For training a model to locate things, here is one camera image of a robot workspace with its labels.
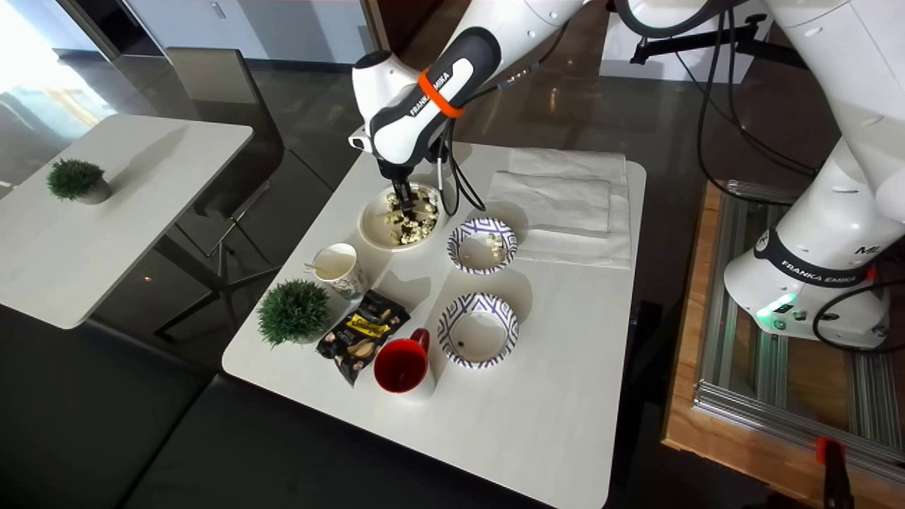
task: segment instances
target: bowl rim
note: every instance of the bowl rim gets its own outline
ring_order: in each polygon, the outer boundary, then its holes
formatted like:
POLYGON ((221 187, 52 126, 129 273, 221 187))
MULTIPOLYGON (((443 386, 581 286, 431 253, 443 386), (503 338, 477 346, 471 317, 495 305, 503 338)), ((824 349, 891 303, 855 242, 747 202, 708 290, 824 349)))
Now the bowl rim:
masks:
POLYGON ((501 221, 501 219, 489 219, 489 216, 481 216, 481 219, 471 219, 465 225, 458 225, 450 235, 450 243, 448 243, 448 254, 454 262, 457 270, 468 273, 468 274, 492 274, 492 273, 501 273, 503 266, 510 266, 516 262, 516 253, 519 253, 519 235, 516 229, 501 221), (474 225, 492 225, 503 232, 503 237, 510 242, 510 246, 503 246, 503 262, 498 266, 489 266, 489 270, 478 270, 478 266, 468 266, 462 259, 458 259, 458 246, 462 242, 468 237, 468 226, 474 225))
POLYGON ((440 317, 440 346, 443 346, 443 352, 454 359, 454 363, 458 363, 458 365, 465 365, 465 369, 489 369, 489 365, 498 365, 501 359, 506 359, 510 353, 513 353, 513 349, 516 349, 516 344, 519 344, 519 315, 516 315, 516 308, 506 303, 506 300, 501 300, 498 295, 489 295, 489 291, 474 291, 474 295, 462 295, 462 298, 457 298, 445 311, 443 311, 443 317, 440 317), (492 358, 486 358, 486 359, 465 359, 465 358, 458 358, 458 352, 454 349, 454 328, 457 328, 457 322, 462 321, 462 317, 468 317, 468 315, 474 315, 474 308, 471 308, 471 303, 492 303, 492 305, 498 305, 501 311, 503 311, 503 317, 501 315, 495 315, 498 321, 501 321, 501 325, 506 328, 506 344, 501 346, 501 352, 498 353, 492 353, 492 358))

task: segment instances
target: snack package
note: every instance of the snack package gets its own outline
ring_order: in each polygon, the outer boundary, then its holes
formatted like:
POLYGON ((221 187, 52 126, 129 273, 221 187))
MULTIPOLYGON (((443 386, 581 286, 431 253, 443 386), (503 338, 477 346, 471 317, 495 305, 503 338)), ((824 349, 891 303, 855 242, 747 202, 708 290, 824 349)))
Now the snack package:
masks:
POLYGON ((361 372, 376 358, 376 349, 404 322, 407 311, 399 303, 368 291, 362 303, 318 344, 318 352, 334 359, 349 386, 355 386, 361 372))

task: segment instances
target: orange band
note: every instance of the orange band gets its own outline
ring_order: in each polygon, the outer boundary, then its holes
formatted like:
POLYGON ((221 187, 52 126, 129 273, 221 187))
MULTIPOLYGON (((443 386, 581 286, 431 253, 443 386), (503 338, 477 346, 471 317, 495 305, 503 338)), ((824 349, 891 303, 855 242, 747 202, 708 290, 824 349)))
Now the orange band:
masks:
POLYGON ((448 119, 462 119, 462 112, 458 112, 457 106, 450 106, 450 103, 434 89, 434 82, 427 79, 427 75, 419 75, 419 89, 423 89, 423 95, 424 95, 435 109, 443 109, 443 113, 445 113, 448 119))

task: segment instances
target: black cable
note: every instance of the black cable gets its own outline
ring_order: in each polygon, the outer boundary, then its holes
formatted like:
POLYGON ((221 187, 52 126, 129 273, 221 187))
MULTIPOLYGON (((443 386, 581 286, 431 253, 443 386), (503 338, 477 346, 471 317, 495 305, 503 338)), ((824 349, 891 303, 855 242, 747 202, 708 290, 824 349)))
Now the black cable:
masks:
POLYGON ((789 170, 789 174, 799 174, 799 177, 813 180, 813 177, 819 174, 814 168, 809 168, 809 165, 803 165, 803 163, 799 163, 799 158, 793 158, 793 157, 786 157, 786 153, 764 146, 759 136, 754 136, 754 133, 742 126, 740 106, 737 106, 737 56, 740 56, 740 47, 737 47, 737 13, 731 8, 731 78, 728 78, 728 79, 731 79, 731 116, 737 119, 737 127, 740 127, 742 139, 744 139, 754 151, 764 153, 769 163, 775 163, 778 168, 783 168, 783 170, 789 170))
POLYGON ((448 126, 448 136, 450 136, 450 170, 454 170, 454 194, 457 194, 457 209, 458 209, 458 195, 465 195, 477 209, 486 209, 485 198, 477 194, 474 182, 462 174, 457 153, 454 153, 454 126, 448 126))
MULTIPOLYGON (((715 40, 721 40, 724 24, 728 24, 728 14, 718 14, 715 40)), ((708 72, 706 96, 701 96, 701 112, 699 112, 699 130, 696 130, 699 170, 701 170, 706 180, 708 180, 715 189, 721 189, 724 195, 734 195, 734 198, 751 202, 751 205, 789 206, 789 205, 783 205, 783 202, 764 202, 764 198, 751 198, 751 195, 734 194, 731 187, 724 187, 721 182, 715 182, 715 177, 711 174, 708 158, 706 158, 706 126, 708 126, 708 106, 711 106, 711 92, 713 92, 715 66, 718 66, 718 44, 715 44, 715 52, 713 52, 713 56, 711 56, 711 72, 708 72)))
MULTIPOLYGON (((690 72, 690 66, 686 64, 686 56, 682 56, 682 54, 673 54, 673 56, 680 59, 680 66, 686 69, 686 75, 689 75, 689 79, 696 85, 696 92, 706 95, 701 82, 696 79, 696 75, 690 72)), ((742 136, 754 151, 759 151, 764 158, 769 158, 769 163, 778 165, 781 170, 789 170, 789 174, 799 174, 799 177, 807 177, 807 180, 814 177, 813 168, 803 168, 802 163, 778 153, 778 151, 769 147, 764 139, 759 139, 755 133, 751 133, 751 130, 742 126, 740 113, 737 113, 737 116, 728 113, 728 112, 724 112, 721 106, 715 106, 713 99, 711 99, 711 109, 713 109, 728 126, 734 126, 734 127, 740 130, 740 136, 742 136)))
MULTIPOLYGON (((448 151, 443 157, 454 158, 454 123, 445 127, 443 146, 448 151)), ((443 205, 445 205, 448 219, 454 219, 458 212, 458 184, 457 184, 457 180, 454 180, 454 205, 448 202, 448 194, 443 194, 443 205)))
POLYGON ((880 353, 901 353, 901 352, 905 352, 905 346, 891 346, 891 349, 855 349, 855 346, 840 346, 840 344, 834 344, 834 339, 830 339, 830 338, 820 335, 820 321, 826 321, 826 315, 830 315, 831 305, 839 305, 839 303, 844 303, 844 300, 853 300, 855 295, 867 295, 867 291, 878 291, 878 290, 891 290, 891 286, 905 286, 905 278, 902 278, 902 280, 872 283, 872 286, 863 286, 863 290, 839 295, 839 298, 830 300, 824 308, 819 308, 814 322, 813 322, 814 338, 819 338, 824 346, 831 346, 831 349, 850 352, 850 353, 880 358, 880 353))

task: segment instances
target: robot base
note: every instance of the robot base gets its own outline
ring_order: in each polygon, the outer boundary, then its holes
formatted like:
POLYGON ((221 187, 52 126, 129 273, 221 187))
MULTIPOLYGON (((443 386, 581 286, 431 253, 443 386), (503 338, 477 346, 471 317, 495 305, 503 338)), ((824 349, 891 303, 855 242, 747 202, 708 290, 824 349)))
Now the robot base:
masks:
MULTIPOLYGON (((793 339, 819 339, 819 311, 840 295, 863 290, 870 283, 850 290, 807 286, 778 273, 769 262, 755 259, 755 253, 751 249, 728 266, 724 286, 740 308, 744 308, 762 331, 793 339)), ((888 298, 860 291, 840 300, 820 317, 820 338, 847 349, 872 352, 888 338, 887 317, 888 298)))

